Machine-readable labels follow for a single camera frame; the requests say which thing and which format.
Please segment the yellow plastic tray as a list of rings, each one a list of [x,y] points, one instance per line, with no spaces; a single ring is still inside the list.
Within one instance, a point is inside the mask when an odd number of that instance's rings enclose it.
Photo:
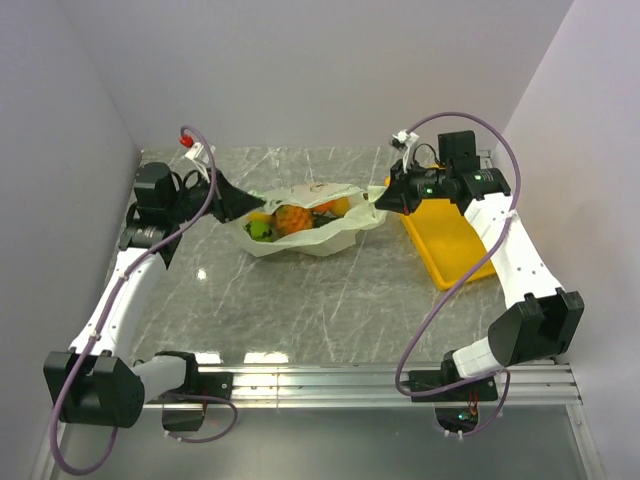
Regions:
[[[469,190],[461,176],[451,176],[455,188],[453,203],[446,199],[424,200],[410,214],[396,214],[406,229],[435,286],[445,291],[473,267],[486,249],[461,213]]]

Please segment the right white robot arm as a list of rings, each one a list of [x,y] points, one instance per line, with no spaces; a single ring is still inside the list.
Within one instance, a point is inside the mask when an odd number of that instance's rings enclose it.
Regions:
[[[485,375],[565,354],[585,305],[579,292],[566,291],[546,267],[516,211],[516,191],[499,169],[482,167],[473,131],[439,135],[434,167],[415,159],[416,140],[405,131],[393,138],[404,156],[391,167],[376,208],[408,216],[428,200],[455,205],[486,249],[470,271],[491,263],[506,305],[484,338],[444,356],[434,389],[458,400]]]

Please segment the pale green plastic bag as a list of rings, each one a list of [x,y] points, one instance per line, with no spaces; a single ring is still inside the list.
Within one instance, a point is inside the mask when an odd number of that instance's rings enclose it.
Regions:
[[[383,186],[310,183],[256,192],[264,204],[227,223],[225,230],[254,257],[282,251],[326,257],[384,223],[386,213],[375,207],[384,191]]]

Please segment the fake orange pineapple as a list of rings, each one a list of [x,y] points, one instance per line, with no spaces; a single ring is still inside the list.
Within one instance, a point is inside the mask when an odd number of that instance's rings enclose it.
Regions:
[[[295,205],[280,205],[272,214],[273,227],[280,237],[320,228],[337,219],[331,212],[317,214]]]

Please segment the fake green watermelon ball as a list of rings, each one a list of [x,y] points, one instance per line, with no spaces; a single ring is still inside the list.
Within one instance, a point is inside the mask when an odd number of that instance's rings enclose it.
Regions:
[[[256,242],[272,242],[274,240],[271,225],[261,220],[249,221],[244,227],[249,237]]]

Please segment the fake yellow lemon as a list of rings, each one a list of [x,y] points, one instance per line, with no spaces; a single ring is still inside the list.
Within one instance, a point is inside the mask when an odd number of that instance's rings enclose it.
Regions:
[[[334,201],[330,211],[337,217],[344,217],[350,210],[350,201],[348,197],[338,198]]]

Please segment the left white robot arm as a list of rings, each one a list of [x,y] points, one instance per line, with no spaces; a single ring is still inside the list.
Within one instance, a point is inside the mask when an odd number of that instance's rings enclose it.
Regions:
[[[164,163],[138,168],[135,201],[107,287],[81,333],[66,351],[50,353],[43,367],[54,422],[129,428],[143,406],[162,395],[189,402],[200,393],[192,353],[162,351],[136,367],[126,360],[146,299],[168,270],[185,226],[199,212],[229,223],[265,203],[219,170],[211,172],[214,179],[208,181],[194,171],[196,181],[188,186]]]

